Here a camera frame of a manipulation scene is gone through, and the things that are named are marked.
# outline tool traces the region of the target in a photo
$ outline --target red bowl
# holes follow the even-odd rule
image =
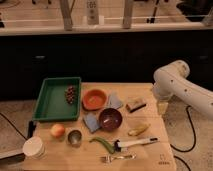
[[[108,132],[120,127],[122,120],[121,113],[113,108],[104,109],[99,115],[99,124],[101,128]]]
[[[99,89],[93,89],[85,93],[82,101],[86,110],[98,110],[101,109],[106,103],[106,94]]]

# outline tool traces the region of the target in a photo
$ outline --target wooden table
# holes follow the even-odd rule
[[[147,106],[134,113],[128,113],[125,107],[119,109],[123,115],[121,126],[114,132],[108,133],[98,130],[91,134],[82,118],[88,113],[81,109],[77,122],[63,122],[66,134],[78,129],[83,134],[80,148],[73,148],[64,140],[55,140],[50,135],[50,128],[54,123],[38,123],[34,135],[42,138],[45,154],[41,159],[26,158],[22,168],[24,170],[73,170],[73,171],[175,171],[176,164],[170,148],[164,122],[158,114],[156,100],[152,94],[151,83],[82,83],[82,96],[85,91],[99,88],[106,93],[116,92],[124,103],[130,98],[143,97]],[[93,112],[98,117],[100,111]],[[150,123],[148,130],[139,137],[157,137],[159,142],[148,145],[130,147],[127,152],[117,152],[115,155],[136,154],[134,160],[116,160],[110,164],[101,163],[100,157],[108,155],[106,149],[98,142],[89,143],[94,136],[101,136],[110,142],[119,140],[133,140],[127,132],[140,123]]]

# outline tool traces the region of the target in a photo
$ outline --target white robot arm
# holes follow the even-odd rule
[[[189,73],[188,64],[182,60],[157,69],[154,73],[154,96],[159,101],[168,101],[172,95],[176,95],[200,113],[213,119],[213,92],[186,80]]]

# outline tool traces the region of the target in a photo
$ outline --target cup lid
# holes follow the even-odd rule
[[[24,143],[22,150],[26,156],[36,157],[43,150],[43,142],[40,137],[32,137]]]

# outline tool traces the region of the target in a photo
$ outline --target silver fork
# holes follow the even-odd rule
[[[113,160],[117,160],[117,159],[135,159],[136,155],[126,155],[126,156],[104,156],[101,157],[101,161],[103,163],[111,163]]]

